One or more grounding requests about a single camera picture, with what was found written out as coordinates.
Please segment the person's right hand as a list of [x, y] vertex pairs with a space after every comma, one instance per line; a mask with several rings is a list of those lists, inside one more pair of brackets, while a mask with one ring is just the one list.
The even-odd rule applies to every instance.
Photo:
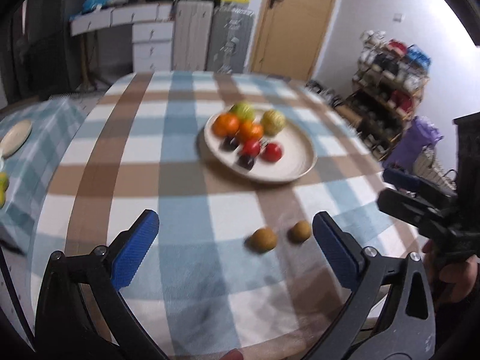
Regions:
[[455, 262], [439, 269], [435, 265], [437, 248], [428, 240], [422, 247], [425, 272], [432, 289], [433, 303], [458, 303], [473, 290], [479, 273], [479, 258], [470, 256], [463, 262]]

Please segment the person's left hand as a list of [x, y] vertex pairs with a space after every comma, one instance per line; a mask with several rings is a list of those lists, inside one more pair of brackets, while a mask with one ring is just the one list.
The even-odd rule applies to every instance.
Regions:
[[223, 355], [219, 360], [243, 360], [244, 356], [238, 349], [231, 349], [228, 353]]

